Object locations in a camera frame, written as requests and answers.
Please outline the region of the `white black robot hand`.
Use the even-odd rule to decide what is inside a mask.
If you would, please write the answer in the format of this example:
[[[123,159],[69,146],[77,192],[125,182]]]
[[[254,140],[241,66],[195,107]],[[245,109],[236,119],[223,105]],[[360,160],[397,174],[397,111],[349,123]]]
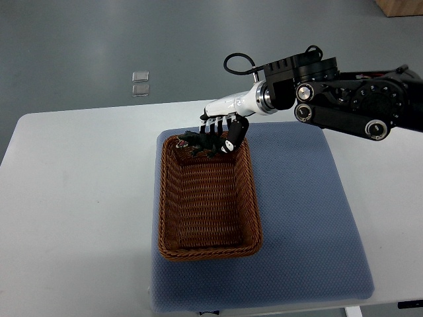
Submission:
[[[219,151],[230,153],[239,148],[249,128],[247,117],[253,114],[264,116],[273,112],[266,103],[266,91],[266,82],[259,81],[246,92],[232,94],[208,103],[200,116],[199,132],[205,133],[208,127],[211,133],[218,131],[221,135],[222,120],[226,120],[228,134]]]

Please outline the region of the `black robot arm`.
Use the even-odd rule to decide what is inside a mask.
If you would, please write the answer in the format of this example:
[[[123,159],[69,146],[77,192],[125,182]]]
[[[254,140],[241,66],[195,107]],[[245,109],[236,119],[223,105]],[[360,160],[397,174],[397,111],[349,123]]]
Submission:
[[[422,78],[408,65],[342,73],[312,45],[263,71],[270,105],[300,122],[373,141],[394,127],[422,131]]]

